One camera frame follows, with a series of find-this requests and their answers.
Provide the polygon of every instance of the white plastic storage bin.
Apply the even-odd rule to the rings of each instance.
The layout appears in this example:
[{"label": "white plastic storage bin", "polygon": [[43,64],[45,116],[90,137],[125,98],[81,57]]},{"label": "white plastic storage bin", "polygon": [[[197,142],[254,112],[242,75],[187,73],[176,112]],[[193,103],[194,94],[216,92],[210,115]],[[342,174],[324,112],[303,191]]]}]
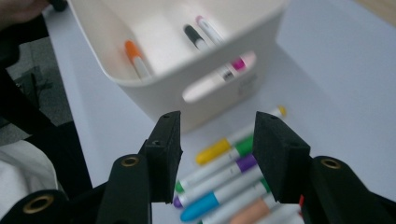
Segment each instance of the white plastic storage bin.
[{"label": "white plastic storage bin", "polygon": [[[181,111],[188,131],[243,100],[264,82],[286,0],[69,0],[105,74],[153,120]],[[222,36],[211,43],[195,19],[203,16]],[[199,51],[186,37],[194,27],[210,49]],[[125,52],[133,40],[150,77],[140,78]],[[241,57],[246,68],[230,62]],[[234,73],[224,81],[219,69]]]}]

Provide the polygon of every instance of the teal marker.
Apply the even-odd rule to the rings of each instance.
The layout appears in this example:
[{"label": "teal marker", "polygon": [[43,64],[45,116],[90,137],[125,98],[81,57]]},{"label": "teal marker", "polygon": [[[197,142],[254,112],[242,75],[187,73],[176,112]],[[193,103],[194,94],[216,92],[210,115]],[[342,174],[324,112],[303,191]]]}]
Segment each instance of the teal marker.
[{"label": "teal marker", "polygon": [[248,136],[246,139],[238,142],[229,152],[223,154],[214,161],[207,163],[205,166],[201,167],[187,177],[178,180],[175,185],[175,191],[178,193],[182,193],[188,189],[193,188],[197,183],[201,182],[208,176],[213,175],[222,167],[251,153],[252,147],[253,135]]}]

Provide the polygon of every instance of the bin handle cutout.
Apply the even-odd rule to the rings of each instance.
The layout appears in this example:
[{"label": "bin handle cutout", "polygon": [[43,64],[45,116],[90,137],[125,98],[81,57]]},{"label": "bin handle cutout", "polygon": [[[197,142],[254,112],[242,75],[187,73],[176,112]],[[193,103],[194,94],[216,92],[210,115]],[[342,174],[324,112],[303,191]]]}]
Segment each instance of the bin handle cutout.
[{"label": "bin handle cutout", "polygon": [[249,51],[241,55],[238,60],[242,60],[242,63],[245,64],[244,69],[235,70],[233,63],[237,60],[218,67],[191,83],[182,93],[184,101],[188,104],[196,103],[218,88],[247,74],[256,64],[257,57],[254,51]]}]

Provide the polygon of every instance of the orange marker cap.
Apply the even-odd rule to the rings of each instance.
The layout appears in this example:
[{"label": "orange marker cap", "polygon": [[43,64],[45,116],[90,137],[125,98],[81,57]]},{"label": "orange marker cap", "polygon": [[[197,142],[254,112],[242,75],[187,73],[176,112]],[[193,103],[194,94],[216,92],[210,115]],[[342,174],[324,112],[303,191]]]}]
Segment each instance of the orange marker cap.
[{"label": "orange marker cap", "polygon": [[137,48],[136,44],[132,40],[125,41],[125,49],[128,58],[131,62],[134,62],[134,57],[142,58],[142,53],[140,53],[139,49]]},{"label": "orange marker cap", "polygon": [[271,211],[268,205],[262,199],[258,199],[233,216],[230,224],[255,223],[261,218],[268,216],[270,213]]}]

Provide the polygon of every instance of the purple marker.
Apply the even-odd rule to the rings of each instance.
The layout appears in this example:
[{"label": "purple marker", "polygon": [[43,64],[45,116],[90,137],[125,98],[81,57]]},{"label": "purple marker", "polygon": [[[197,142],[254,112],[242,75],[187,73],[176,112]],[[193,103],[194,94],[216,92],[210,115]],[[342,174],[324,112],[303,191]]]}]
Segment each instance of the purple marker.
[{"label": "purple marker", "polygon": [[236,177],[237,175],[244,173],[245,171],[254,167],[256,164],[256,159],[254,159],[253,155],[251,154],[233,162],[231,165],[210,176],[208,179],[203,180],[201,184],[198,184],[197,186],[186,190],[184,193],[179,194],[174,199],[174,207],[182,208],[189,205],[190,203],[193,203],[204,194],[214,190],[224,182]]}]

